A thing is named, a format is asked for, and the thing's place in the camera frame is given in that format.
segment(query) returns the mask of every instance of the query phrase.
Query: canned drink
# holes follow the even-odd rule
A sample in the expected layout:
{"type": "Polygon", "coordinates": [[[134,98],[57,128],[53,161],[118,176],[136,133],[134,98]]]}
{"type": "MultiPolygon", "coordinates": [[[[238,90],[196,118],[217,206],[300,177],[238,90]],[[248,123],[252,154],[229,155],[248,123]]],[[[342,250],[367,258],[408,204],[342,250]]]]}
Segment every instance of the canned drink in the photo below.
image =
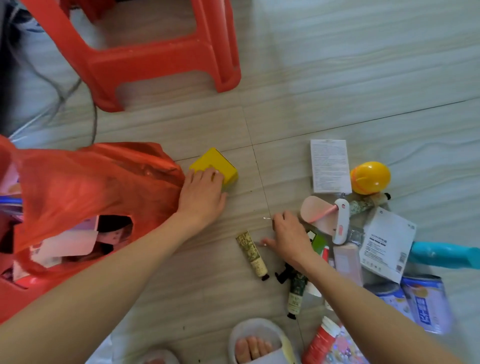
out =
{"type": "Polygon", "coordinates": [[[407,302],[405,293],[397,283],[389,282],[382,284],[366,285],[366,289],[372,292],[375,296],[380,298],[386,304],[394,307],[397,311],[401,312],[403,316],[413,319],[411,308],[407,302]]]}
{"type": "Polygon", "coordinates": [[[404,276],[401,285],[418,325],[435,334],[450,332],[453,317],[440,277],[431,274],[404,276]]]}

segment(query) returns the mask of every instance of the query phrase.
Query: foot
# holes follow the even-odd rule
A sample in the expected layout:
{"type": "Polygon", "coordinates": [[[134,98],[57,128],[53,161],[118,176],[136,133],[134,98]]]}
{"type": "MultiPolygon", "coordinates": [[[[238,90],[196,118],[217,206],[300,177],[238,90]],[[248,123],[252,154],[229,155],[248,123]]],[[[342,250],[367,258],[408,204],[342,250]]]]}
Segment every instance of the foot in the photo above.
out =
{"type": "Polygon", "coordinates": [[[235,343],[235,358],[239,364],[249,363],[252,360],[265,356],[273,351],[272,344],[255,336],[238,339],[235,343]]]}

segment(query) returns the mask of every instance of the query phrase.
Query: blue plastic item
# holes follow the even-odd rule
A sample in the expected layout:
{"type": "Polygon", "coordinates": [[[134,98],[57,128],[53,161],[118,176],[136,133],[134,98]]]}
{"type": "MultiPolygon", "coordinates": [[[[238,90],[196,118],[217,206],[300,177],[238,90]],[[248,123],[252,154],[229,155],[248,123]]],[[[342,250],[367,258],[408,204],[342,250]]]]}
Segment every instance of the blue plastic item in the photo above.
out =
{"type": "Polygon", "coordinates": [[[480,269],[480,249],[448,243],[413,242],[408,261],[452,269],[480,269]]]}

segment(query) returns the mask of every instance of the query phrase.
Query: blue label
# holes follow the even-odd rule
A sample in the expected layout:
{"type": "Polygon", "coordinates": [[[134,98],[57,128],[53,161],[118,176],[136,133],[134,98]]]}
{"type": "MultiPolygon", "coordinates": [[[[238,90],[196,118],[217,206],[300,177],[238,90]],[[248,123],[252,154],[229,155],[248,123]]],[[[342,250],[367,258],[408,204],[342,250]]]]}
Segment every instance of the blue label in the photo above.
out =
{"type": "Polygon", "coordinates": [[[415,296],[415,302],[417,303],[417,311],[419,313],[419,319],[426,325],[431,325],[430,315],[428,314],[427,301],[424,298],[415,296]]]}

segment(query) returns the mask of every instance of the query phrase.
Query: qr code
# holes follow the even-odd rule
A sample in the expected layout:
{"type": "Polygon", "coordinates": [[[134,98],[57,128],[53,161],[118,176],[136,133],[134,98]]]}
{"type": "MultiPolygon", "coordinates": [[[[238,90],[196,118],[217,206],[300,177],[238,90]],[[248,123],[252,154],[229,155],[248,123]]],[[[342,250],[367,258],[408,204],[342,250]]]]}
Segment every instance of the qr code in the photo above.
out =
{"type": "Polygon", "coordinates": [[[407,254],[406,253],[400,253],[400,259],[398,260],[400,263],[405,263],[407,260],[407,254]]]}

